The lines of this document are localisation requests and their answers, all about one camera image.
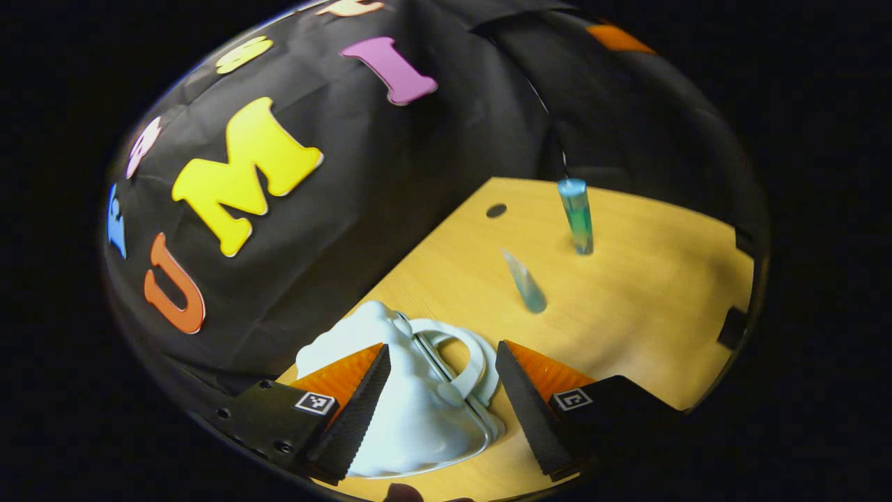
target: pink letter i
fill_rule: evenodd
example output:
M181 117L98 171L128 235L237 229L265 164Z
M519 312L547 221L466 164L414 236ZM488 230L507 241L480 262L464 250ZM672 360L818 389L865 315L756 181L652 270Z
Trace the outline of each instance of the pink letter i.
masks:
M387 100L394 105L405 106L434 92L437 82L412 68L396 52L393 43L390 37L370 38L343 49L341 55L355 57L365 63L390 89Z

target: white face mask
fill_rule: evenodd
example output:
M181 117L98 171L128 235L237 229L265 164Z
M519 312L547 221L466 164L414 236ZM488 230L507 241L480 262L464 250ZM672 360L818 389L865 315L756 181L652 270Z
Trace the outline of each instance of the white face mask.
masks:
M436 351L447 339L463 342L470 353L455 378ZM297 377L380 342L388 345L391 373L348 476L433 471L481 453L504 434L504 424L486 411L499 382L492 347L449 324L408 321L380 302L366 302L302 348Z

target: yellow letter m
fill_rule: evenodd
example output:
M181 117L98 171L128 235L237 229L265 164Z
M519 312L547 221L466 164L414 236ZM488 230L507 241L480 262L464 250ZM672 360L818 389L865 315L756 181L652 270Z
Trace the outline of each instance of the yellow letter m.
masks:
M186 200L192 206L219 238L225 256L238 253L251 236L252 226L246 218L234 219L223 205L251 214L267 212L255 167L266 175L270 195L281 197L322 164L322 152L295 141L273 117L270 106L268 97L256 99L229 120L229 163L193 159L173 184L173 200Z

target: wooden table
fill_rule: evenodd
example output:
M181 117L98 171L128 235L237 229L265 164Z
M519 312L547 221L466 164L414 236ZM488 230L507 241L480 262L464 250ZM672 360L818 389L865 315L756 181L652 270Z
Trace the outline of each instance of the wooden table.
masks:
M589 188L589 200L595 250L580 256L556 183L493 178L360 303L378 300L412 318L461 326L493 347L510 339L595 379L622 374L675 408L690 407L731 354L716 339L732 305L747 310L753 261L735 247L732 227L703 214L598 188ZM499 203L507 211L487 217ZM524 309L502 248L541 286L549 302L543 313ZM464 346L442 353L464 367ZM292 366L278 381L295 374ZM396 480L348 478L336 489L383 500L397 481L432 502L482 502L556 484L541 473L501 386L490 410L507 433L481 455Z

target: letter m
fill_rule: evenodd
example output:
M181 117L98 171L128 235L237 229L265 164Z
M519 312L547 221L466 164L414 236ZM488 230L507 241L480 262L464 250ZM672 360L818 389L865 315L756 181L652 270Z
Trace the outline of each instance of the letter m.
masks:
M270 106L272 100L261 97L229 120L229 163L193 159L173 184L173 200L192 206L219 238L225 256L238 253L251 236L252 226L246 218L234 219L223 205L251 214L267 212L256 168L266 175L269 194L282 197L322 164L322 152L294 140L273 117Z

